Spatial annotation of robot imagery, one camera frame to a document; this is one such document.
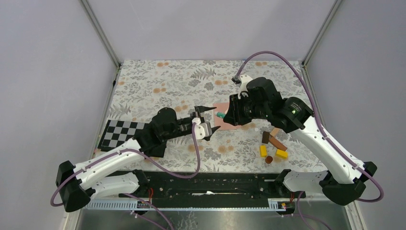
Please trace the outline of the green white glue stick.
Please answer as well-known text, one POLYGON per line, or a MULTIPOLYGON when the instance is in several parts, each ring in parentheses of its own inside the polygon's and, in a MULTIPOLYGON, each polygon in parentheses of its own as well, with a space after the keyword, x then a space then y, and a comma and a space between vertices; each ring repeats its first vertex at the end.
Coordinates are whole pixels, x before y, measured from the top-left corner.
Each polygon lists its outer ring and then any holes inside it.
POLYGON ((222 112, 216 112, 215 115, 221 119, 223 119, 225 117, 225 114, 222 112))

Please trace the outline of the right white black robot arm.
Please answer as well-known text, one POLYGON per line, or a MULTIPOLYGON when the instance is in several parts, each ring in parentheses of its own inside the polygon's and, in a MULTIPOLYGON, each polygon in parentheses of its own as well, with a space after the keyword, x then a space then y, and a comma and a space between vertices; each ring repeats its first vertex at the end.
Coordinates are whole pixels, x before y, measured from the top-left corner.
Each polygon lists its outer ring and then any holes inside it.
POLYGON ((321 172, 283 170, 274 185, 278 196, 301 191, 319 193, 341 206, 360 199, 365 182, 377 170, 373 162, 363 162, 345 149, 340 154, 340 144, 322 133, 313 110, 297 97, 282 98, 271 80, 241 75, 234 83, 239 91, 229 97, 225 123, 242 126, 253 119, 267 120, 303 143, 327 168, 321 172))

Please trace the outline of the dark brown wooden block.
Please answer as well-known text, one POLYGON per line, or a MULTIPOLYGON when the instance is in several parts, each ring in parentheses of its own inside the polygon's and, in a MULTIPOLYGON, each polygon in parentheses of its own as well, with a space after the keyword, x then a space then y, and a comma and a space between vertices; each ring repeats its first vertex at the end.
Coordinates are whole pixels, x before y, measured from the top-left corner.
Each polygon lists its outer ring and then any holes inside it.
POLYGON ((266 131, 264 131, 263 133, 262 133, 262 143, 263 144, 268 144, 269 143, 269 139, 270 139, 270 132, 266 132, 266 131))

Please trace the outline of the light wooden block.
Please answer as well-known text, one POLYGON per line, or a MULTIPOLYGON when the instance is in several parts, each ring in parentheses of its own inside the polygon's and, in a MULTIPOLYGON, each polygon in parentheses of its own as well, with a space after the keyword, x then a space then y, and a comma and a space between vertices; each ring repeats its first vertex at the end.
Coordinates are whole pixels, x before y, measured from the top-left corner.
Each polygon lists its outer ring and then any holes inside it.
POLYGON ((279 132, 280 132, 280 129, 275 127, 275 128, 270 132, 270 135, 271 135, 272 137, 276 137, 279 132))

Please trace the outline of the yellow block near front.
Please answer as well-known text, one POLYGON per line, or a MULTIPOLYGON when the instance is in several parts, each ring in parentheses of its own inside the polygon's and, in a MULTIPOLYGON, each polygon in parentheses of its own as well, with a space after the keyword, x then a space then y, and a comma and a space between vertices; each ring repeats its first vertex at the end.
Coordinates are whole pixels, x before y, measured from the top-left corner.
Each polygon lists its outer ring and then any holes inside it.
POLYGON ((265 145, 260 145, 259 147, 259 154, 262 158, 266 158, 268 156, 267 154, 267 148, 265 145))

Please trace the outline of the yellow block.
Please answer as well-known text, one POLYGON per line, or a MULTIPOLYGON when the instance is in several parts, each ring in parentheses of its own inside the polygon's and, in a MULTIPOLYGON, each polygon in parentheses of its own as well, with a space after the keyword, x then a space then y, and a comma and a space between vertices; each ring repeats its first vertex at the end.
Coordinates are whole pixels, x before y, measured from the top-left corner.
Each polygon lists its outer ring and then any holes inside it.
POLYGON ((260 145, 259 147, 259 154, 262 158, 266 158, 268 156, 267 154, 267 148, 265 145, 260 145))
POLYGON ((288 152, 283 151, 281 149, 277 149, 275 152, 275 156, 282 158, 282 159, 287 159, 288 158, 288 152))

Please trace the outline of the reddish brown wooden block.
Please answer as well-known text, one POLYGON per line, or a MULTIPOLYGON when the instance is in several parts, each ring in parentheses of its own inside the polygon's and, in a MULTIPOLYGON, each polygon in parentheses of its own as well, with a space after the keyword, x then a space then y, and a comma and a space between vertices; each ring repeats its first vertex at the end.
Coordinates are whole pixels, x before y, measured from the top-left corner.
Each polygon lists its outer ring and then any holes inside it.
POLYGON ((287 151, 287 147, 273 136, 270 136, 269 143, 279 150, 287 151))

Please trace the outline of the small brown wooden cylinder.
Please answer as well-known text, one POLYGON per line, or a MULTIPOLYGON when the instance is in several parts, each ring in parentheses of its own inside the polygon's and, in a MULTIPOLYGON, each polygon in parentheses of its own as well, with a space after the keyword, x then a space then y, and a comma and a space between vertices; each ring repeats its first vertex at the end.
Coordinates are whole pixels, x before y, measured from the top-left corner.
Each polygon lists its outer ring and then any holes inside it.
POLYGON ((271 163, 273 162, 273 157, 272 157, 272 156, 267 156, 267 157, 265 158, 265 162, 266 162, 267 164, 271 164, 271 163))

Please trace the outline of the yellow block right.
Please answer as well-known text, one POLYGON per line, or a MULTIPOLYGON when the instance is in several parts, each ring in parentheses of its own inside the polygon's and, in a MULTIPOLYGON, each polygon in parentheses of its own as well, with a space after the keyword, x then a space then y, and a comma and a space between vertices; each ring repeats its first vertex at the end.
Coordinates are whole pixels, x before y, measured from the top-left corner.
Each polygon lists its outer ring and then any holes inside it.
POLYGON ((282 158, 282 159, 287 159, 288 158, 288 152, 283 151, 281 149, 277 149, 275 152, 275 156, 282 158))

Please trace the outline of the floral patterned table mat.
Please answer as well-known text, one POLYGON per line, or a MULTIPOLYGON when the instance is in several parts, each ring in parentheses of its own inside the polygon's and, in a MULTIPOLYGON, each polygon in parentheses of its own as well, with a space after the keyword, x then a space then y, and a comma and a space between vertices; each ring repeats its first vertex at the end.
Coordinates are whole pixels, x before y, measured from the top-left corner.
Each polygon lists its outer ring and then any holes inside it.
MULTIPOLYGON (((172 108, 177 117, 188 117, 195 106, 212 107, 227 103, 238 92, 232 77, 241 66, 239 60, 126 60, 116 82, 107 119, 148 123, 157 112, 172 108)), ((273 162, 267 164, 259 154, 262 133, 272 126, 263 120, 234 130, 218 130, 210 141, 198 142, 200 159, 191 136, 171 139, 163 158, 154 161, 173 172, 279 173, 284 169, 318 172, 326 168, 302 143, 279 132, 277 139, 286 147, 288 158, 275 156, 267 146, 273 162)))

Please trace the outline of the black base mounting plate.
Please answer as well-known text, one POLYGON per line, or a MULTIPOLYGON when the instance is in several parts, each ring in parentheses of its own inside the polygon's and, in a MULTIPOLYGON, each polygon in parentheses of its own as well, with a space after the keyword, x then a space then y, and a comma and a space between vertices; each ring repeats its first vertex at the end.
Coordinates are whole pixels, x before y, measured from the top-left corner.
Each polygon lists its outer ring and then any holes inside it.
POLYGON ((131 194, 158 208, 266 208, 268 200, 291 202, 306 195, 291 192, 277 173, 200 172, 181 179, 165 172, 143 172, 131 194))

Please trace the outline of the black grey checkerboard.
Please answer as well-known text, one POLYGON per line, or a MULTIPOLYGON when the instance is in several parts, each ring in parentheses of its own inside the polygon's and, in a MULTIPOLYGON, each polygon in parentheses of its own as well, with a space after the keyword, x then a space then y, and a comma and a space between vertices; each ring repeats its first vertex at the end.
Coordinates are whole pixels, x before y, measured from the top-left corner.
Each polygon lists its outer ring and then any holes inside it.
POLYGON ((108 120, 100 137, 97 148, 108 152, 122 144, 135 134, 140 133, 149 123, 108 120))

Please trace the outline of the right aluminium frame post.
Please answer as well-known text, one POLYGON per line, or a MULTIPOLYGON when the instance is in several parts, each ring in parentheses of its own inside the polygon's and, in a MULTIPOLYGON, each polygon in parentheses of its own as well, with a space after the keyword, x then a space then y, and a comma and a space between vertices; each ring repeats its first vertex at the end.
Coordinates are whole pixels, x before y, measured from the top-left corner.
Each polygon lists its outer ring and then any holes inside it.
POLYGON ((302 61, 302 66, 306 68, 306 66, 309 64, 314 52, 316 51, 319 43, 321 42, 322 38, 324 37, 325 32, 327 31, 329 25, 333 21, 336 13, 338 12, 339 8, 341 7, 341 4, 343 3, 343 0, 335 0, 331 9, 329 10, 325 20, 322 23, 322 26, 320 27, 319 31, 316 34, 316 37, 314 41, 312 42, 308 52, 306 53, 303 61, 302 61))

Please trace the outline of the aluminium frame post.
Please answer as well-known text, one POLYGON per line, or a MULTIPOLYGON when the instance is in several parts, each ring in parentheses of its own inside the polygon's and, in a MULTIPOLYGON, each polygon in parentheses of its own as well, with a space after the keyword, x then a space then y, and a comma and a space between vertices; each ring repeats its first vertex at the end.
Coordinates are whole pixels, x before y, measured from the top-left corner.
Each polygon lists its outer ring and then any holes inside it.
POLYGON ((107 52, 109 58, 111 59, 112 63, 114 66, 119 69, 121 67, 121 62, 116 54, 116 52, 113 49, 113 46, 111 45, 106 33, 104 32, 94 10, 92 9, 92 6, 88 0, 79 0, 79 3, 82 5, 83 10, 87 17, 89 18, 89 21, 91 25, 93 26, 96 35, 99 37, 105 51, 107 52))
POLYGON ((302 61, 302 66, 306 68, 306 66, 309 64, 314 52, 316 51, 319 43, 321 42, 322 38, 324 37, 325 32, 327 31, 329 25, 333 21, 336 13, 338 12, 339 8, 341 7, 341 4, 343 3, 343 0, 335 0, 331 9, 329 10, 325 20, 322 23, 322 26, 320 27, 319 31, 316 34, 316 37, 314 41, 312 42, 308 52, 306 53, 303 61, 302 61))

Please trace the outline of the left aluminium frame post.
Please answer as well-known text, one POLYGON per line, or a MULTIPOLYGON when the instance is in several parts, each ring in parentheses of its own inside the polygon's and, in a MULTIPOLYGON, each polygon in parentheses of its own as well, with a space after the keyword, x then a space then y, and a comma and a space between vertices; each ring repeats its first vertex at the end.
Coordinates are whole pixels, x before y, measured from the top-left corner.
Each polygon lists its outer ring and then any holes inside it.
POLYGON ((93 26, 96 35, 99 37, 105 51, 107 52, 109 58, 111 59, 112 63, 114 66, 119 69, 121 67, 121 62, 116 54, 116 52, 113 49, 113 46, 111 45, 106 33, 104 32, 94 10, 92 9, 92 6, 88 0, 79 0, 79 3, 82 5, 83 10, 87 17, 89 18, 89 21, 91 25, 93 26))

